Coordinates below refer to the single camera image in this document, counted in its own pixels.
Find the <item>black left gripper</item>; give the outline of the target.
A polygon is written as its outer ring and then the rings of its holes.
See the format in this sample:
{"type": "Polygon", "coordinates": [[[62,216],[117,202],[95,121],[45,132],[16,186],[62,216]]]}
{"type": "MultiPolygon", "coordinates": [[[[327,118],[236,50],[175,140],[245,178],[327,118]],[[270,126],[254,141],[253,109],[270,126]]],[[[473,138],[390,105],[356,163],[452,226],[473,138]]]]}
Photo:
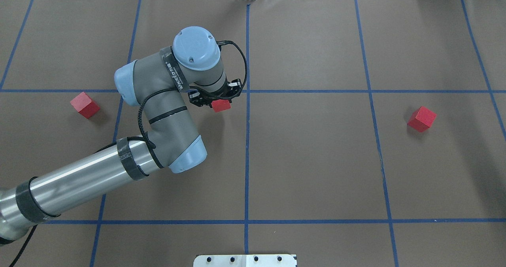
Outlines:
{"type": "Polygon", "coordinates": [[[191,104],[202,107],[217,107],[218,105],[230,105],[233,98],[242,93],[242,80],[237,78],[233,81],[225,79],[223,85],[216,91],[210,91],[203,87],[190,86],[188,98],[191,104]]]}

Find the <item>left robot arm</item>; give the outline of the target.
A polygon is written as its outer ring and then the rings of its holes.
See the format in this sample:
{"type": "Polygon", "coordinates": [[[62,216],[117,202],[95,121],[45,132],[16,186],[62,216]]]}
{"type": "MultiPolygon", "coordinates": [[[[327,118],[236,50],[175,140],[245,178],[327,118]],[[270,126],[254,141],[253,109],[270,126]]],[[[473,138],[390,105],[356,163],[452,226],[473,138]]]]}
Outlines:
{"type": "Polygon", "coordinates": [[[1,245],[25,236],[31,227],[125,184],[169,168],[174,173],[201,164],[207,151],[183,100],[195,106],[230,104],[245,81],[229,81],[222,46],[206,29],[190,26],[172,45],[116,70],[114,81],[123,101],[138,107],[140,134],[118,139],[79,161],[15,188],[1,190],[1,245]]]}

